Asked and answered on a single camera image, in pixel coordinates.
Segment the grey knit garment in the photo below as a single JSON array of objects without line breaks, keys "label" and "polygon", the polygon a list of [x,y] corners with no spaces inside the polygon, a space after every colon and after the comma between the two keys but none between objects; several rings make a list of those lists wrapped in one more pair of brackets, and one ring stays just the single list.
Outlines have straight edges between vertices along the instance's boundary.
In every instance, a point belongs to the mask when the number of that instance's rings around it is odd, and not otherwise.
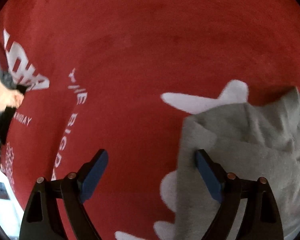
[{"label": "grey knit garment", "polygon": [[274,193],[285,239],[300,232],[300,93],[265,106],[236,103],[185,118],[177,168],[176,239],[200,239],[219,204],[195,163],[203,149],[239,178],[264,177]]}]

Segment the red printed bedspread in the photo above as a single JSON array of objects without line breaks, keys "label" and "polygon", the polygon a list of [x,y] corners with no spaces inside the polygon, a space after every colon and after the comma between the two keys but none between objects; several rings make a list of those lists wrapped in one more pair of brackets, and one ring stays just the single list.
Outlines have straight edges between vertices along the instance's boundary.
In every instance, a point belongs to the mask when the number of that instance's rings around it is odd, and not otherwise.
[{"label": "red printed bedspread", "polygon": [[101,148],[85,203],[103,239],[162,239],[160,195],[176,169],[181,98],[220,100],[236,80],[263,105],[300,91],[294,0],[9,0],[0,60],[29,87],[0,165],[22,208],[38,177],[62,179]]}]

